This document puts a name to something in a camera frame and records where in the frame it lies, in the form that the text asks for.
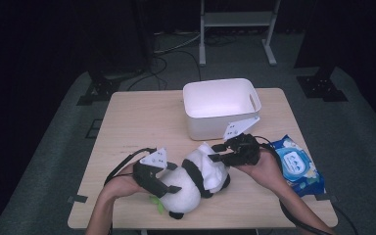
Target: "forearm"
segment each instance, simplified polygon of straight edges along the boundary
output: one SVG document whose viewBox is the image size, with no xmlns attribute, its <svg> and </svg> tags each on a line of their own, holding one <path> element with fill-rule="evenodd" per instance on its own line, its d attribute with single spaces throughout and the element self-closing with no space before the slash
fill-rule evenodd
<svg viewBox="0 0 376 235">
<path fill-rule="evenodd" d="M 91 214 L 86 235 L 107 235 L 111 227 L 115 198 L 100 195 Z"/>
<path fill-rule="evenodd" d="M 290 187 L 284 187 L 274 193 L 294 218 L 316 229 L 335 234 Z M 312 234 L 298 228 L 302 234 Z"/>
</svg>

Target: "blue package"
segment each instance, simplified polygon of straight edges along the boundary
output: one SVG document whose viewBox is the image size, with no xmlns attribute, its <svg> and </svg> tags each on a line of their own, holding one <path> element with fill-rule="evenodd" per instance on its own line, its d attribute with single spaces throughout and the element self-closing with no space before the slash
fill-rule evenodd
<svg viewBox="0 0 376 235">
<path fill-rule="evenodd" d="M 280 157 L 283 177 L 300 197 L 324 193 L 324 179 L 305 150 L 288 135 L 272 142 L 272 145 Z"/>
</svg>

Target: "human arm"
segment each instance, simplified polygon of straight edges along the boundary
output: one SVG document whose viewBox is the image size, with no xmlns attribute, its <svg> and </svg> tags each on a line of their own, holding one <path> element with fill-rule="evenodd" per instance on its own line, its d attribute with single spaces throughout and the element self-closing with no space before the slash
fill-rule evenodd
<svg viewBox="0 0 376 235">
<path fill-rule="evenodd" d="M 261 149 L 256 165 L 238 165 L 236 168 L 249 174 L 255 182 L 272 191 L 293 217 L 311 227 L 335 234 L 288 185 L 270 152 Z M 298 229 L 302 234 L 312 234 L 299 226 Z"/>
<path fill-rule="evenodd" d="M 118 173 L 122 176 L 114 177 L 102 189 L 87 225 L 86 235 L 107 235 L 112 224 L 116 199 L 127 197 L 137 192 L 146 192 L 133 179 L 132 172 L 133 164 L 127 165 Z"/>
</svg>

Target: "human hand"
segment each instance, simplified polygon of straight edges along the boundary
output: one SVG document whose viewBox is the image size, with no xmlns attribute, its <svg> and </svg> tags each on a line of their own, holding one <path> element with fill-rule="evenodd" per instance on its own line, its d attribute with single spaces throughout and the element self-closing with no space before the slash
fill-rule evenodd
<svg viewBox="0 0 376 235">
<path fill-rule="evenodd" d="M 234 167 L 249 174 L 255 182 L 273 192 L 278 192 L 285 186 L 289 187 L 275 157 L 265 149 L 260 149 L 260 157 L 257 164 L 237 165 Z"/>
<path fill-rule="evenodd" d="M 123 168 L 114 178 L 112 178 L 109 183 L 105 185 L 101 194 L 108 198 L 120 198 L 127 197 L 132 194 L 141 192 L 147 193 L 147 191 L 139 186 L 139 184 L 133 179 L 133 164 L 128 164 Z"/>
</svg>

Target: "person's left hand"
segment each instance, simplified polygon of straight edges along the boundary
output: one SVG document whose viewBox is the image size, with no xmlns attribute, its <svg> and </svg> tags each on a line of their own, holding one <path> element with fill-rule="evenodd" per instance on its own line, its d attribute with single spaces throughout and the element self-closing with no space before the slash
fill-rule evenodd
<svg viewBox="0 0 376 235">
<path fill-rule="evenodd" d="M 138 183 L 133 179 L 132 172 L 133 172 L 133 164 L 128 164 L 125 168 L 123 168 L 118 175 L 122 174 L 122 176 L 114 177 L 109 183 L 105 185 L 102 190 L 102 194 L 108 196 L 109 198 L 120 198 L 120 197 L 127 197 L 134 193 L 147 193 L 147 191 L 139 186 Z"/>
</svg>

